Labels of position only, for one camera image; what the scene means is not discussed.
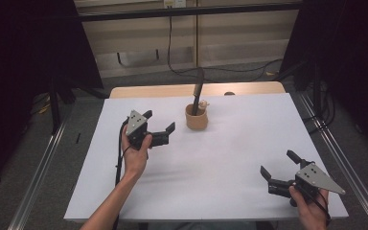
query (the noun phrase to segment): aluminum rail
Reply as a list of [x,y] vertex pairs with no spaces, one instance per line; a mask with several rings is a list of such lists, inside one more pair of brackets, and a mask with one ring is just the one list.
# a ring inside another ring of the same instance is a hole
[[[314,111],[312,108],[312,101],[307,94],[300,94],[300,99],[303,102],[306,110],[309,112],[311,116],[314,116]],[[317,118],[313,118],[313,121],[317,128],[323,127],[325,123],[322,120]],[[334,139],[331,132],[327,127],[321,128],[319,130],[322,138],[324,139],[326,145],[328,146],[333,158],[335,159],[337,165],[342,170],[345,175],[348,183],[351,185],[352,190],[356,194],[356,197],[360,204],[362,205],[364,211],[368,215],[368,189],[357,176],[354,168],[346,157],[345,153],[342,151],[341,147],[338,145],[336,140]]]
[[66,114],[64,116],[63,122],[59,126],[56,134],[52,135],[49,144],[41,158],[40,164],[38,165],[34,173],[34,177],[32,178],[32,181],[29,184],[29,188],[26,191],[26,194],[23,196],[23,199],[20,202],[16,210],[16,213],[14,214],[11,220],[11,224],[9,225],[8,230],[24,229],[26,222],[29,218],[29,214],[31,213],[32,208],[35,204],[35,200],[37,199],[38,191],[41,185],[43,184],[46,172],[48,171],[53,156],[56,153],[58,143],[61,140],[62,133],[64,132],[65,125],[69,120],[72,109],[73,107],[70,107],[65,112]]
[[31,19],[32,21],[106,21],[151,17],[169,17],[169,16],[188,16],[203,14],[221,14],[236,12],[276,12],[276,11],[292,11],[299,10],[304,4],[302,1],[286,2],[286,3],[269,3],[269,4],[250,4],[235,6],[218,6],[218,7],[192,7],[192,8],[173,8],[173,9],[156,9],[144,11],[119,11],[119,12],[102,12],[102,13],[80,13],[79,15],[57,15],[49,17],[38,17]]

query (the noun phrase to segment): wrist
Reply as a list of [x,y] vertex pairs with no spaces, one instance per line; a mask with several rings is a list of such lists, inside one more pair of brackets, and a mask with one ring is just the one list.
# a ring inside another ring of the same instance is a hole
[[122,176],[121,181],[129,184],[136,184],[137,180],[140,178],[140,175],[134,172],[125,172],[124,176]]

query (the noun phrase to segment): cable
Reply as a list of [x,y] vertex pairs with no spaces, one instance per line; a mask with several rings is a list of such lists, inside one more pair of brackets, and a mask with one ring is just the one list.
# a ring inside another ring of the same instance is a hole
[[327,118],[325,120],[326,121],[328,120],[329,115],[330,115],[330,109],[329,109],[329,104],[328,104],[328,100],[327,100],[329,90],[328,89],[326,89],[325,91],[322,91],[321,90],[320,92],[321,93],[325,93],[325,97],[322,99],[321,112],[320,112],[320,114],[315,114],[315,115],[313,115],[313,116],[311,116],[309,118],[303,118],[302,120],[303,120],[304,124],[306,122],[308,122],[309,120],[313,119],[313,118],[323,119],[325,112],[327,112]]
[[307,191],[305,191],[301,186],[299,186],[299,185],[295,185],[295,186],[297,186],[298,191],[300,191],[302,194],[304,194],[305,196],[307,196],[310,199],[310,201],[314,202],[316,204],[316,206],[318,206],[318,208],[321,209],[322,212],[324,212],[325,217],[326,217],[326,226],[328,226],[330,224],[330,222],[331,222],[332,219],[331,219],[330,213],[328,211],[328,202],[325,199],[325,197],[319,191],[317,192],[317,194],[320,194],[322,196],[322,198],[324,199],[324,203],[325,203],[325,207],[324,207],[324,206],[322,206],[322,204],[320,204],[318,202],[318,200],[316,200],[316,198],[312,197],[310,195],[310,193],[308,193]]
[[[127,124],[129,118],[127,118],[124,122],[122,122],[121,129],[119,130],[119,150],[118,150],[118,164],[116,165],[116,176],[115,176],[115,186],[118,185],[119,181],[121,181],[121,169],[122,169],[122,161],[124,159],[121,151],[122,151],[122,131],[124,130],[124,126]],[[113,223],[113,230],[118,228],[119,223],[119,215],[116,217],[115,222]]]
[[[190,78],[198,78],[198,76],[194,76],[194,75],[186,75],[185,73],[191,72],[196,70],[196,68],[192,68],[192,69],[187,69],[187,70],[183,70],[183,71],[176,71],[172,68],[171,65],[171,46],[172,46],[172,30],[173,30],[173,18],[170,16],[169,17],[170,20],[170,32],[169,32],[169,47],[168,47],[168,51],[167,51],[167,64],[169,66],[169,69],[175,73],[176,75],[179,76],[183,76],[183,77],[190,77]],[[263,74],[265,73],[265,68],[267,68],[268,65],[275,63],[277,61],[281,61],[283,60],[282,58],[278,58],[278,59],[274,59],[268,63],[266,63],[264,66],[258,67],[258,68],[254,68],[254,69],[247,69],[247,70],[232,70],[232,69],[225,69],[225,68],[215,68],[215,67],[202,67],[205,70],[220,70],[220,71],[227,71],[227,72],[235,72],[235,73],[246,73],[246,72],[253,72],[253,71],[257,71],[257,70],[261,70],[263,69],[263,72],[260,74],[260,76],[258,76],[256,79],[251,80],[251,81],[256,81],[257,79],[261,78],[263,76]],[[215,83],[219,83],[218,81],[215,80],[210,80],[210,79],[204,79],[205,81],[210,81],[210,82],[215,82]]]
[[[332,102],[332,107],[333,107],[333,110],[332,110],[332,115],[331,115],[331,111],[330,111],[330,106],[328,104],[328,95],[330,95],[331,97],[331,102]],[[335,117],[335,102],[334,102],[334,96],[330,93],[329,89],[327,89],[327,93],[326,93],[326,97],[324,98],[324,100],[326,99],[326,107],[327,107],[327,110],[329,111],[329,113],[327,114],[327,118],[324,120],[324,125],[321,125],[318,126],[316,129],[312,130],[312,131],[309,131],[309,135],[315,133],[316,131],[319,131],[323,128],[326,128],[328,127],[333,121],[334,121],[334,117]]]

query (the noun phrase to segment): wooden table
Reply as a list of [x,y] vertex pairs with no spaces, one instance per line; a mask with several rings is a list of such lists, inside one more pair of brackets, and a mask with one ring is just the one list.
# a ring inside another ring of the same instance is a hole
[[[192,96],[193,92],[193,84],[117,87],[112,90],[109,98],[185,97]],[[267,81],[208,83],[202,86],[201,94],[202,96],[218,96],[226,92],[232,92],[235,95],[286,93],[279,82]]]

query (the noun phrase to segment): wire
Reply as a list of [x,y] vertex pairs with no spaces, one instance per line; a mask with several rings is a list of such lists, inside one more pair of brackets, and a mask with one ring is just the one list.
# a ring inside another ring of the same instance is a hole
[[[119,181],[121,181],[121,169],[122,169],[122,161],[124,157],[121,153],[122,151],[122,132],[124,130],[124,126],[127,124],[128,118],[122,122],[121,129],[119,130],[119,150],[118,150],[118,164],[116,165],[116,176],[115,176],[115,186],[118,185]],[[119,215],[116,217],[115,222],[113,222],[112,230],[116,230],[118,228],[119,223]]]
[[[171,53],[171,46],[172,46],[172,30],[173,30],[173,23],[172,23],[172,21],[173,21],[173,18],[170,16],[169,17],[169,20],[170,20],[170,32],[169,32],[169,47],[168,47],[168,51],[167,51],[167,64],[169,66],[169,69],[173,73],[175,73],[176,75],[198,79],[198,76],[185,74],[185,73],[188,73],[188,72],[191,72],[191,71],[196,70],[196,68],[187,69],[187,70],[183,70],[183,71],[177,71],[177,70],[174,70],[172,68],[171,55],[170,55],[170,53]],[[220,71],[235,72],[235,73],[246,73],[246,72],[253,72],[253,71],[257,71],[257,70],[263,69],[263,71],[260,74],[260,76],[258,76],[256,79],[251,80],[251,81],[256,81],[256,80],[258,80],[259,78],[261,78],[263,76],[263,74],[265,73],[265,68],[267,68],[268,65],[270,65],[272,63],[275,63],[277,61],[281,61],[281,60],[283,60],[283,59],[282,58],[274,59],[272,61],[269,61],[268,63],[266,63],[265,65],[263,65],[261,67],[254,68],[254,69],[247,69],[247,70],[233,70],[233,69],[216,68],[216,67],[202,67],[202,68],[205,69],[205,70],[220,70]],[[216,80],[210,80],[210,79],[204,79],[204,80],[205,81],[219,83]]]
[[321,209],[322,212],[324,212],[324,214],[326,216],[326,224],[328,226],[332,219],[331,219],[330,213],[328,211],[328,202],[325,199],[325,197],[319,191],[317,191],[317,194],[320,194],[322,196],[322,198],[324,199],[324,203],[325,203],[325,207],[324,207],[322,204],[320,204],[318,202],[318,200],[316,200],[316,198],[312,197],[312,195],[310,195],[310,193],[305,191],[301,186],[299,186],[299,185],[295,185],[295,186],[298,187],[298,191],[300,191],[302,194],[307,196],[310,199],[310,201],[314,202],[316,204],[316,206],[318,206],[318,208]]
[[[332,112],[330,111],[330,106],[329,106],[329,103],[328,103],[328,95],[330,95],[331,102],[333,104],[332,105],[332,107],[333,107]],[[309,131],[309,135],[314,134],[316,131],[319,131],[319,130],[321,130],[323,128],[326,128],[326,127],[330,126],[331,123],[334,121],[335,113],[336,113],[336,110],[335,110],[335,102],[334,102],[334,96],[330,93],[330,90],[329,89],[327,89],[326,96],[324,97],[324,100],[326,100],[325,103],[323,103],[324,104],[324,108],[326,108],[328,110],[327,117],[324,120],[324,124],[323,125],[320,124],[320,126],[318,126],[316,129],[314,129],[312,131]]]

